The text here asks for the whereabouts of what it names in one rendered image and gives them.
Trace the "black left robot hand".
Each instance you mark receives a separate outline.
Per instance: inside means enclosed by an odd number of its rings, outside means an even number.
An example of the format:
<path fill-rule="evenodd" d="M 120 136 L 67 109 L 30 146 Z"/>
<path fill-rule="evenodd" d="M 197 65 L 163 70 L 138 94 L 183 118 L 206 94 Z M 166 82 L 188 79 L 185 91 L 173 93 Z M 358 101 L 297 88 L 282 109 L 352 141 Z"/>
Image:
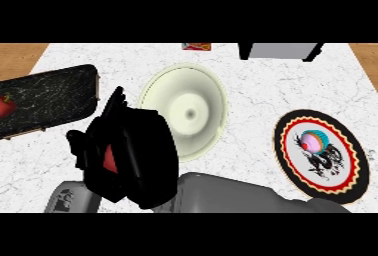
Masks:
<path fill-rule="evenodd" d="M 70 130 L 67 139 L 71 153 L 77 157 L 76 167 L 83 171 L 84 184 L 101 197 L 117 203 L 126 197 L 121 174 L 104 167 L 107 150 L 115 153 L 111 145 L 120 128 L 121 108 L 127 105 L 124 89 L 118 86 L 108 99 L 102 115 L 96 117 L 84 132 Z"/>

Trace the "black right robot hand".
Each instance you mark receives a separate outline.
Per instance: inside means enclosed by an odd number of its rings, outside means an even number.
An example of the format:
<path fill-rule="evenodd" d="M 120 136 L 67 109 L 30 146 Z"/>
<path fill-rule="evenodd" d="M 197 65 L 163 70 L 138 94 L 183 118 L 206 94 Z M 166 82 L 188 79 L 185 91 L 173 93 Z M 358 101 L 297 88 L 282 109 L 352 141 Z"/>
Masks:
<path fill-rule="evenodd" d="M 127 198 L 152 209 L 177 193 L 179 156 L 170 127 L 155 110 L 129 108 L 120 117 Z"/>

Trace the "black marbled rectangular plate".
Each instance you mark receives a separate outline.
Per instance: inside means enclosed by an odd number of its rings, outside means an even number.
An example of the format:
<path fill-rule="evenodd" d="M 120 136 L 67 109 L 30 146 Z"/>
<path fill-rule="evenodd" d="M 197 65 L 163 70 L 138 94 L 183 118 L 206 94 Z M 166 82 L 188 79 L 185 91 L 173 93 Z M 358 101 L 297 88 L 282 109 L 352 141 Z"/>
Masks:
<path fill-rule="evenodd" d="M 98 107 L 98 69 L 84 64 L 0 81 L 0 102 L 5 98 L 15 110 L 6 117 L 0 111 L 0 139 L 76 122 Z"/>

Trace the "cream round bowl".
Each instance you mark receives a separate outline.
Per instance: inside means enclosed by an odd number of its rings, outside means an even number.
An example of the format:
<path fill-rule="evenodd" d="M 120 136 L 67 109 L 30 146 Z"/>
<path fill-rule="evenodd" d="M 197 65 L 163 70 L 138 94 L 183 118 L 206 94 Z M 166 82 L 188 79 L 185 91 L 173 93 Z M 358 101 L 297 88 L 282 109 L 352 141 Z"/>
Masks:
<path fill-rule="evenodd" d="M 228 120 L 228 97 L 214 73 L 191 63 L 167 67 L 149 80 L 138 107 L 166 118 L 179 161 L 200 158 L 214 147 Z"/>

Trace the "red tomato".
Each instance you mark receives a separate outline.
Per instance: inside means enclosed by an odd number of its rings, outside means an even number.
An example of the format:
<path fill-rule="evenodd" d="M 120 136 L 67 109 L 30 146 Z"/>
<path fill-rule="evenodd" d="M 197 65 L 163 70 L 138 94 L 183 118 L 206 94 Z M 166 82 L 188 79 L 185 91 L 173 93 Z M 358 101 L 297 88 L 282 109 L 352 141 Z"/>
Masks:
<path fill-rule="evenodd" d="M 8 117 L 17 109 L 17 104 L 12 99 L 11 93 L 0 96 L 0 118 Z"/>

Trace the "round dragon pattern plate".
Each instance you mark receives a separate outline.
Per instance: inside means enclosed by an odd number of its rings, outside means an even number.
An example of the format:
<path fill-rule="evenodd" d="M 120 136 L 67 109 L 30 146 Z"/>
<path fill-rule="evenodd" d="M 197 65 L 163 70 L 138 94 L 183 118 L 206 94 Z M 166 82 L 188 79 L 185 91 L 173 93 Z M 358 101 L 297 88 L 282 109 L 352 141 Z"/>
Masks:
<path fill-rule="evenodd" d="M 321 130 L 328 135 L 330 144 L 321 154 L 301 148 L 306 130 Z M 353 133 L 334 117 L 309 109 L 288 112 L 275 126 L 273 149 L 288 179 L 310 197 L 338 204 L 362 198 L 369 185 L 366 154 Z"/>

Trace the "pink teal cupcake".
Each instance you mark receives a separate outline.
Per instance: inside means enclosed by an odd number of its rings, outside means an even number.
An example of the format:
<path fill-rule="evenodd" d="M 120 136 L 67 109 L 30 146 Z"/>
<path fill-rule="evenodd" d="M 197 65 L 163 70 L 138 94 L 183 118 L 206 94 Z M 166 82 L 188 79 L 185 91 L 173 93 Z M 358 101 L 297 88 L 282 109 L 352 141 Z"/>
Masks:
<path fill-rule="evenodd" d="M 306 130 L 300 137 L 301 148 L 312 154 L 321 154 L 330 144 L 328 135 L 321 130 Z"/>

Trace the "red box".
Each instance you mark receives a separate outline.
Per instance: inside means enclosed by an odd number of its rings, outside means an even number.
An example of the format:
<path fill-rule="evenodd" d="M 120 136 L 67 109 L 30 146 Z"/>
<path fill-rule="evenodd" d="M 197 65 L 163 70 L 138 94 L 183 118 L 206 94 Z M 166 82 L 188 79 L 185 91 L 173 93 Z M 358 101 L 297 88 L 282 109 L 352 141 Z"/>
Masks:
<path fill-rule="evenodd" d="M 183 43 L 183 50 L 211 51 L 211 43 Z"/>

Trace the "grey black appliance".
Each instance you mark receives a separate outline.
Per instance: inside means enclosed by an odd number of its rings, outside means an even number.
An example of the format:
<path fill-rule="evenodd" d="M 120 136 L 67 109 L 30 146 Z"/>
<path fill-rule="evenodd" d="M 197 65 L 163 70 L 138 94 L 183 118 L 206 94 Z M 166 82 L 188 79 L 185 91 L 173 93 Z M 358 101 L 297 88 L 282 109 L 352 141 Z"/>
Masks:
<path fill-rule="evenodd" d="M 238 44 L 239 58 L 300 59 L 312 62 L 322 52 L 322 43 L 251 43 Z"/>

